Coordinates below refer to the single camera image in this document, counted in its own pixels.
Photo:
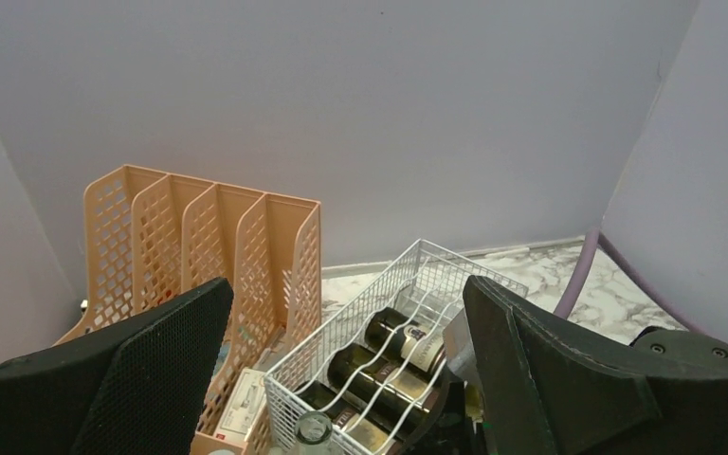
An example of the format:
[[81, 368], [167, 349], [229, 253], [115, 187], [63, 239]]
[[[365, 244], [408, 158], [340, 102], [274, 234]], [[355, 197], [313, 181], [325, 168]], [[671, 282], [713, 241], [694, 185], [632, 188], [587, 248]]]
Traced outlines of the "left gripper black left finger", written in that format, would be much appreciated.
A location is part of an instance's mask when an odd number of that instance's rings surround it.
[[0, 454], [187, 454], [233, 290], [222, 277], [0, 364]]

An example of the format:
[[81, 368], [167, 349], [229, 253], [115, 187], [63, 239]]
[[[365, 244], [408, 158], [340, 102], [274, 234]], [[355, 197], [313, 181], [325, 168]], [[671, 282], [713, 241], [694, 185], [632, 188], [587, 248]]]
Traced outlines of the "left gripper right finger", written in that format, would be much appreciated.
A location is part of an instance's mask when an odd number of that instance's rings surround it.
[[728, 454], [728, 344], [645, 329], [630, 344], [483, 276], [464, 310], [500, 454]]

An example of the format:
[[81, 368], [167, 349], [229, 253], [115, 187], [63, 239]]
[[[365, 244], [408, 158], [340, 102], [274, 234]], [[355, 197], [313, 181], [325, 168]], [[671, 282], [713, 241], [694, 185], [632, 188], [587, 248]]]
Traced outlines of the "green wine bottle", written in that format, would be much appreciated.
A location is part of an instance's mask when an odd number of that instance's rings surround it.
[[387, 426], [396, 428], [398, 436], [407, 438], [425, 421], [433, 409], [439, 389], [416, 373], [412, 365], [377, 356], [373, 351], [353, 343], [336, 353], [327, 370], [330, 385], [368, 404], [374, 401], [369, 415]]
[[389, 433], [369, 417], [362, 418], [359, 408], [344, 398], [339, 398], [334, 404], [331, 402], [337, 397], [337, 393], [328, 386], [313, 381], [301, 384], [306, 389], [299, 393], [299, 397], [315, 410], [329, 409], [324, 413], [331, 419], [333, 424], [354, 440], [366, 447], [372, 453], [379, 448], [384, 448], [385, 454], [397, 454], [402, 448], [402, 443], [389, 436]]
[[409, 369], [426, 380], [436, 373], [445, 359], [444, 337], [440, 329], [432, 332], [426, 325], [403, 313], [385, 308], [373, 315], [364, 335], [366, 343], [394, 362], [409, 361]]

